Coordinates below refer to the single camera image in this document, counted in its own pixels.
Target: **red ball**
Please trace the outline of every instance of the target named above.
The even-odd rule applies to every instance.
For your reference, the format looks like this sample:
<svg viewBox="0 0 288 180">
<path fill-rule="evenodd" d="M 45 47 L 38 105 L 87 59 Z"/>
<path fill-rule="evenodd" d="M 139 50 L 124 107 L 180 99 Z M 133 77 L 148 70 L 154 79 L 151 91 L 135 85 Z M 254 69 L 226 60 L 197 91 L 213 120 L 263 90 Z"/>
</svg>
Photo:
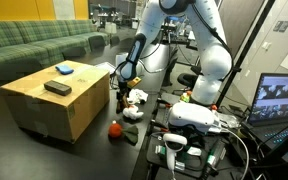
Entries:
<svg viewBox="0 0 288 180">
<path fill-rule="evenodd" d="M 108 129 L 108 135 L 112 138 L 118 138 L 122 135 L 122 126 L 114 123 Z"/>
</svg>

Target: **couch cushion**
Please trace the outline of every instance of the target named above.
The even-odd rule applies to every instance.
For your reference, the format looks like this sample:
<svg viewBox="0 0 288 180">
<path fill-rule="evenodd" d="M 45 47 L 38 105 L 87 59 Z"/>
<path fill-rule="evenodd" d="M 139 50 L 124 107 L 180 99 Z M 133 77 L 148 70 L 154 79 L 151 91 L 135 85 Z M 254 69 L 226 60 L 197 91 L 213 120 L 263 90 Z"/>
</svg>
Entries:
<svg viewBox="0 0 288 180">
<path fill-rule="evenodd" d="M 65 23 L 71 36 L 96 31 L 91 20 L 65 20 Z"/>
<path fill-rule="evenodd" d="M 27 57 L 35 57 L 43 67 L 50 66 L 47 50 L 41 47 L 20 44 L 0 48 L 0 63 L 13 62 Z"/>
<path fill-rule="evenodd" d="M 98 35 L 103 36 L 106 45 L 110 44 L 110 38 L 108 37 L 107 34 L 102 33 L 102 32 L 84 33 L 84 34 L 75 35 L 74 37 L 75 37 L 75 38 L 83 38 L 83 39 L 85 39 L 85 40 L 88 41 L 88 39 L 89 39 L 90 37 L 98 36 Z"/>
<path fill-rule="evenodd" d="M 64 21 L 16 21 L 24 42 L 36 42 L 69 36 Z"/>
<path fill-rule="evenodd" d="M 41 64 L 34 57 L 18 61 L 0 63 L 0 86 L 42 70 Z"/>
<path fill-rule="evenodd" d="M 0 47 L 24 44 L 20 31 L 14 22 L 0 22 Z"/>
<path fill-rule="evenodd" d="M 87 51 L 89 51 L 90 49 L 87 40 L 75 36 L 37 41 L 30 43 L 30 45 L 43 47 L 47 49 L 51 65 L 57 64 L 64 60 L 62 51 L 64 51 L 67 48 L 83 47 Z"/>
</svg>

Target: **floor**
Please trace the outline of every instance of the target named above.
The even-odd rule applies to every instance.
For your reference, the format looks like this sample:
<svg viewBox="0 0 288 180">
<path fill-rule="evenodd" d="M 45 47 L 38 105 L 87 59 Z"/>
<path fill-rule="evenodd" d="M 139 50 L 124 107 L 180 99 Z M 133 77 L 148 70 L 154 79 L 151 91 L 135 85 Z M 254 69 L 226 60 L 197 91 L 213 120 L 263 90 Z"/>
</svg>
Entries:
<svg viewBox="0 0 288 180">
<path fill-rule="evenodd" d="M 117 36 L 119 36 L 119 38 L 121 40 L 126 39 L 126 38 L 132 38 L 136 33 L 135 29 L 131 29 L 129 27 L 121 27 L 120 29 L 117 29 Z M 189 65 L 184 65 L 184 64 L 193 64 L 197 57 L 197 51 L 195 50 L 191 50 L 191 49 L 187 49 L 185 47 L 185 45 L 176 45 L 176 44 L 172 44 L 171 46 L 178 46 L 178 62 L 182 62 L 182 63 L 177 63 L 171 73 L 171 82 L 172 82 L 172 86 L 167 86 L 167 87 L 162 87 L 162 91 L 163 92 L 168 92 L 168 93 L 172 93 L 173 90 L 178 90 L 178 89 L 183 89 L 184 86 L 179 84 L 177 82 L 177 77 L 185 72 L 192 72 L 190 70 L 190 66 Z M 245 98 L 241 95 L 241 93 L 239 92 L 239 90 L 232 84 L 226 94 L 226 98 L 223 99 L 221 106 L 225 106 L 225 107 L 229 107 L 228 105 L 234 105 L 237 107 L 240 107 L 242 110 L 246 109 L 246 105 L 241 105 L 239 103 L 242 104 L 247 104 L 247 101 L 245 100 Z M 166 180 L 166 179 L 172 179 L 172 174 L 170 171 L 166 170 L 166 169 L 160 169 L 157 177 L 157 180 Z M 176 174 L 176 179 L 181 179 L 181 180 L 188 180 L 191 178 L 185 177 L 183 175 L 180 174 Z"/>
</svg>

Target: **cable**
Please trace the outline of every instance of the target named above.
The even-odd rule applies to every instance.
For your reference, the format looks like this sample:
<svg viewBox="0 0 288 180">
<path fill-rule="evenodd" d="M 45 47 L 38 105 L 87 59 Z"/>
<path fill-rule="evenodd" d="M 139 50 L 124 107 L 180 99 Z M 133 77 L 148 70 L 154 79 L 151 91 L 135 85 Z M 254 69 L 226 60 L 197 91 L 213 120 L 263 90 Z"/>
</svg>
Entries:
<svg viewBox="0 0 288 180">
<path fill-rule="evenodd" d="M 250 161 L 250 156 L 249 156 L 249 153 L 248 153 L 248 149 L 247 149 L 245 143 L 243 142 L 243 140 L 240 137 L 238 137 L 235 133 L 233 133 L 232 131 L 230 131 L 228 129 L 225 129 L 225 128 L 222 128 L 222 130 L 224 130 L 224 132 L 226 131 L 226 132 L 229 132 L 230 134 L 234 135 L 243 144 L 243 146 L 245 148 L 246 165 L 245 165 L 245 170 L 244 170 L 243 176 L 241 178 L 241 180 L 243 180 L 245 178 L 245 175 L 246 175 L 247 171 L 248 171 L 248 165 L 249 165 L 249 161 Z"/>
<path fill-rule="evenodd" d="M 161 45 L 161 43 L 158 43 L 158 46 L 156 47 L 156 49 L 153 51 L 153 52 L 151 52 L 149 55 L 147 55 L 147 56 L 144 56 L 144 57 L 140 57 L 139 59 L 145 59 L 145 58 L 148 58 L 148 57 L 150 57 L 152 54 L 154 54 L 156 51 L 157 51 L 157 49 L 160 47 L 160 45 Z"/>
<path fill-rule="evenodd" d="M 156 49 L 153 52 L 151 52 L 149 55 L 140 57 L 139 59 L 145 59 L 145 58 L 150 57 L 152 54 L 154 54 L 157 51 L 157 49 L 160 47 L 162 40 L 163 40 L 163 33 L 161 33 L 160 42 L 158 43 L 158 46 L 156 47 Z"/>
<path fill-rule="evenodd" d="M 251 139 L 254 141 L 254 143 L 256 144 L 256 147 L 259 146 L 259 144 L 258 144 L 257 141 L 256 141 L 256 138 L 255 138 L 251 133 L 249 133 L 248 131 L 247 131 L 247 134 L 248 134 L 248 135 L 251 137 Z M 261 149 L 260 149 L 259 151 L 260 151 L 262 157 L 259 156 L 259 153 L 257 153 L 257 157 L 258 157 L 258 159 L 261 159 L 261 158 L 264 157 L 264 153 L 263 153 L 263 151 L 262 151 Z"/>
<path fill-rule="evenodd" d="M 145 70 L 146 72 L 150 73 L 150 74 L 159 73 L 159 72 L 161 72 L 161 71 L 165 71 L 165 70 L 168 69 L 168 67 L 170 67 L 170 66 L 172 65 L 172 63 L 169 61 L 168 64 L 167 64 L 164 68 L 162 68 L 162 69 L 157 69 L 157 70 L 155 70 L 155 71 L 150 71 L 150 70 L 148 70 L 148 69 L 146 68 L 146 66 L 144 65 L 143 61 L 139 60 L 138 62 L 141 63 L 141 64 L 143 65 L 144 70 Z"/>
<path fill-rule="evenodd" d="M 231 69 L 230 71 L 224 76 L 223 80 L 227 78 L 227 76 L 233 71 L 233 66 L 234 66 L 234 62 L 233 62 L 233 57 L 231 54 L 231 50 L 230 48 L 227 46 L 227 44 L 223 41 L 223 39 L 218 35 L 218 33 L 216 32 L 216 28 L 211 28 L 207 22 L 204 20 L 204 18 L 202 17 L 202 15 L 200 14 L 200 12 L 197 10 L 195 4 L 192 4 L 193 10 L 195 11 L 196 15 L 200 18 L 200 20 L 202 21 L 202 23 L 204 24 L 204 26 L 210 31 L 210 33 L 223 45 L 224 49 L 228 52 L 228 54 L 231 56 Z"/>
</svg>

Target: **white plastic part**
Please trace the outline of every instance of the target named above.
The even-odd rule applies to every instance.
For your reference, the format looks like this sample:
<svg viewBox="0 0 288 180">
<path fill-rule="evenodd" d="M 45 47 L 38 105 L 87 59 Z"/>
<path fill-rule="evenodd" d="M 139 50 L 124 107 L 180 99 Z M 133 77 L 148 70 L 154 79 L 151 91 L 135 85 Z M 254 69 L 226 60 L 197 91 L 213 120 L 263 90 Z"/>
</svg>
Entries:
<svg viewBox="0 0 288 180">
<path fill-rule="evenodd" d="M 193 125 L 206 133 L 214 123 L 214 115 L 204 106 L 191 103 L 176 103 L 170 109 L 168 123 L 173 126 Z"/>
<path fill-rule="evenodd" d="M 195 82 L 191 98 L 204 104 L 211 105 L 221 87 L 222 82 L 218 80 L 208 80 L 205 76 L 199 76 Z"/>
<path fill-rule="evenodd" d="M 165 142 L 179 143 L 179 144 L 182 144 L 183 146 L 187 144 L 187 139 L 184 136 L 177 135 L 177 134 L 171 134 L 171 133 L 164 134 L 163 140 Z M 177 150 L 174 150 L 168 147 L 167 143 L 165 143 L 165 146 L 166 146 L 167 167 L 169 170 L 174 171 L 176 153 L 182 150 L 183 146 Z"/>
<path fill-rule="evenodd" d="M 218 7 L 215 1 L 196 1 L 195 6 L 203 19 L 226 42 Z M 185 11 L 199 50 L 202 73 L 195 83 L 191 97 L 203 104 L 213 103 L 224 78 L 231 69 L 232 60 L 222 44 L 209 32 L 201 19 L 197 17 L 191 5 Z"/>
<path fill-rule="evenodd" d="M 176 0 L 161 0 L 161 5 L 166 9 L 173 7 L 175 3 Z"/>
<path fill-rule="evenodd" d="M 178 135 L 178 134 L 171 134 L 171 133 L 167 133 L 163 135 L 163 140 L 164 141 L 169 141 L 169 142 L 175 142 L 175 143 L 179 143 L 182 145 L 186 145 L 187 144 L 187 139 L 184 136 Z"/>
</svg>

